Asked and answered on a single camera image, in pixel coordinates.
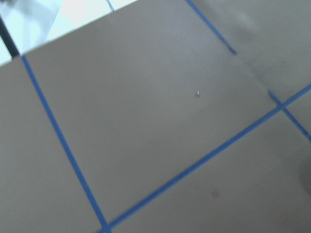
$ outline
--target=black line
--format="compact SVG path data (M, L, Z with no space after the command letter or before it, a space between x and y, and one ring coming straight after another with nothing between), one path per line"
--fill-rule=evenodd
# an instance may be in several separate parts
M16 48L16 45L14 44L13 39L11 38L8 30L5 27L5 24L2 21L2 18L0 17L0 35L1 38L7 47L8 51L10 52L12 58L19 56L19 52Z

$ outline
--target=dark spot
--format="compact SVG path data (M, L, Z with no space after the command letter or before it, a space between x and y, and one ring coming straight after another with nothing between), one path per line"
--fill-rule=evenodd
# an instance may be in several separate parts
M211 192L211 195L212 197L214 198L218 198L219 197L219 190L218 189L214 189L212 192Z
M311 197L311 159L305 160L300 164L299 180L303 189Z

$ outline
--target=blue tape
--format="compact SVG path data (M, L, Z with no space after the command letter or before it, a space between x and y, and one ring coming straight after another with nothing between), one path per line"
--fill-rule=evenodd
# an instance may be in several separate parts
M117 225L119 225L120 223L122 223L123 221L125 221L129 216L131 216L136 211L138 211L139 209L144 207L146 204L148 204L149 202L151 202L152 200L157 198L159 195L161 195L166 190L168 190L170 187L172 187L173 185L175 185L176 183L181 181L187 175L189 175L192 172L194 172L196 169L198 169L200 166L202 166L208 160L212 159L217 154L219 154L220 152L224 151L226 148L231 146L233 143L237 142L239 139L241 139L242 137L244 137L245 135L247 135L248 133L253 131L255 128L260 126L262 123L266 122L268 119L273 117L279 111L283 110L286 106L290 105L291 103L293 103L295 100L297 100L298 98L300 98L301 96L303 96L304 94L306 94L310 90L311 90L311 84L308 85L307 87L303 88L298 93L296 93L295 95L290 97L288 100L286 100L283 104L278 105L275 109L271 110L266 115L262 116L257 121L255 121L254 123L252 123L251 125L246 127L244 130L242 130L241 132L239 132L238 134L236 134L235 136L233 136L232 138L230 138L229 140L227 140L226 142L221 144L219 147L217 147L212 152L210 152L209 154L207 154L206 156L204 156L203 158L201 158L200 160L198 160L197 162L192 164L190 167L186 168L184 171L182 171L177 176L175 176L174 178L172 178L171 180L166 182L160 188L158 188L157 190L155 190L154 192L149 194L147 197L145 197L144 199L139 201L137 204L135 204L134 206L132 206L131 208L126 210L123 214L121 214L120 216L116 217L114 220L112 220L109 223L109 227L110 228L114 228Z
M277 105L282 105L281 101L277 98L277 96L269 90L270 97L276 102ZM283 112L287 115L287 117L294 123L294 125L304 134L304 136L311 142L311 135L308 131L299 123L299 121L286 109L283 109Z
M115 11L115 8L113 8L113 6L112 6L110 0L106 0L106 2L107 2L107 4L108 4L109 7L110 7L111 12L114 12L114 11Z
M76 160L75 160L75 158L74 158L74 156L73 156L73 154L69 148L69 145L67 144L67 142L65 140L65 137L64 137L60 127L57 124L57 121L56 121L56 119L52 113L52 110L50 109L49 104L43 95L43 92L42 92L42 90L39 86L39 83L38 83L32 69L31 69L31 67L27 61L26 56L22 56L21 59L24 63L24 66L25 66L27 72L28 72L28 75L29 75L29 77L30 77L30 79L34 85L34 88L35 88L35 90L36 90L36 92L37 92L37 94L41 100L41 103L42 103L42 105L43 105L43 107L44 107L44 109L45 109L45 111L46 111L46 113L50 119L50 122L53 125L53 128L54 128L54 130L58 136L58 139L59 139L60 143L62 144L63 149L64 149L64 151L65 151L65 153L66 153L66 155L67 155L67 157L71 163L71 166L72 166L74 172L76 173L76 175L80 181L80 184L81 184L81 186L82 186L82 188L83 188L83 190L84 190L84 192L85 192L85 194L86 194L86 196L87 196L87 198L88 198L88 200L89 200L89 202L90 202L90 204L91 204L91 206L92 206L92 208L93 208L93 210L94 210L94 212L95 212L95 214L99 220L99 222L101 223L102 229L104 230L105 233L111 233L111 229L110 229L106 219L104 218L104 216L103 216L103 214L102 214L102 212L101 212L101 210L100 210L100 208L99 208L99 206L95 200L95 197L92 194L91 189L88 187L87 182L86 182L86 180L82 174L82 171L80 170L80 168L79 168L79 166L78 166L78 164L77 164L77 162L76 162Z
M227 45L230 52L232 52L234 55L237 54L237 51L230 45L230 43L223 37L223 35L220 34L220 32L216 29L216 27L211 23L211 21L200 11L200 9L193 3L192 0L185 0L189 6L197 13L197 15L206 23L209 28L215 33L215 35L224 43Z

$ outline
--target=blue tape strip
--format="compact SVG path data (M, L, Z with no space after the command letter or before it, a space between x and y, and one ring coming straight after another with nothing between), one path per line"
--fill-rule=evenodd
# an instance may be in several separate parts
M230 52L232 52L234 55L237 54L237 51L230 45L230 43L223 37L223 35L220 34L220 32L216 29L216 27L210 22L210 20L200 11L200 9L193 3L192 0L185 0L189 6L197 13L197 15L206 23L209 28L215 33L215 35L224 43L227 45Z
M110 0L106 0L106 2L108 3L108 5L109 5L109 7L110 7L111 12L114 12L114 11L115 11L115 8L113 8L113 6L112 6L112 4L111 4Z
M277 98L277 96L269 90L270 97L276 102L277 105L282 105L281 101ZM299 121L286 109L283 109L283 112L287 115L287 117L294 123L294 125L304 134L304 136L311 142L311 135L308 131L299 123Z
M132 206L131 208L126 210L123 214L121 214L120 216L118 216L117 218L112 220L109 223L110 228L114 228L117 225L119 225L120 223L122 223L123 221L125 221L129 216L131 216L136 211L138 211L139 209L144 207L146 204L151 202L153 199L157 198L159 195L161 195L166 190L168 190L170 187L172 187L173 185L175 185L176 183L181 181L187 175L189 175L192 172L194 172L196 169L198 169L200 166L202 166L208 160L212 159L217 154L219 154L220 152L224 151L230 145L232 145L233 143L237 142L239 139L241 139L242 137L244 137L245 135L247 135L248 133L253 131L259 125L261 125L262 123L264 123L265 121L267 121L268 119L273 117L276 113L278 113L279 111L283 110L286 106L290 105L291 103L293 103L295 100L297 100L298 98L300 98L301 96L303 96L304 94L306 94L310 90L311 90L311 84L308 85L307 87L303 88L298 93L296 93L295 95L290 97L288 100L286 100L283 104L277 106L275 109L271 110L266 115L264 115L261 118L259 118L253 124L249 125L244 130L242 130L241 132L239 132L238 134L236 134L235 136L233 136L232 138L230 138L229 140L227 140L226 142L221 144L219 147L217 147L212 152L210 152L209 154L207 154L206 156L204 156L203 158L201 158L200 160L195 162L193 165L191 165L190 167L186 168L184 171L182 171L177 176L175 176L174 178L172 178L171 180L166 182L160 188L158 188L157 190L155 190L154 192L149 194L147 197L145 197L144 199L139 201L137 204L135 204L134 206Z
M92 208L93 208L99 222L101 223L102 229L104 230L105 233L111 233L111 229L110 229L106 219L104 218L104 216L103 216L103 214L102 214L102 212L101 212L101 210L100 210L100 208L99 208L99 206L95 200L95 197L92 194L91 189L88 187L87 182L86 182L86 180L82 174L82 171L80 170L80 168L79 168L79 166L78 166L78 164L77 164L77 162L76 162L76 160L75 160L75 158L74 158L74 156L73 156L73 154L69 148L69 145L67 144L67 142L65 140L65 137L64 137L60 127L57 124L57 121L56 121L56 119L52 113L52 110L50 109L49 104L43 95L43 92L42 92L42 90L39 86L39 83L38 83L32 69L31 69L31 67L27 61L26 56L22 56L21 59L24 63L24 66L25 66L27 72L28 72L28 75L29 75L29 77L30 77L30 79L34 85L34 88L35 88L35 90L36 90L36 92L37 92L37 94L41 100L41 103L42 103L42 105L43 105L43 107L44 107L44 109L45 109L45 111L46 111L46 113L50 119L50 122L53 125L53 128L54 128L54 130L58 136L58 139L59 139L60 143L62 144L63 149L64 149L64 151L65 151L65 153L66 153L66 155L67 155L67 157L71 163L71 166L72 166L74 172L76 173L76 175L80 181L80 184L81 184L90 204L92 205Z

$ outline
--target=gray tile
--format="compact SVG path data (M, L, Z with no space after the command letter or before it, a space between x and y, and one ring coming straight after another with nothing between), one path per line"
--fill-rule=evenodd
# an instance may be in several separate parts
M114 233L307 233L311 147L279 113Z
M94 232L100 224L19 58L0 82L1 232Z
M305 94L303 97L295 101L287 108L299 121L299 123L311 133L311 93Z
M27 56L109 220L275 107L184 1L135 2Z
M311 83L310 1L193 2L282 100Z

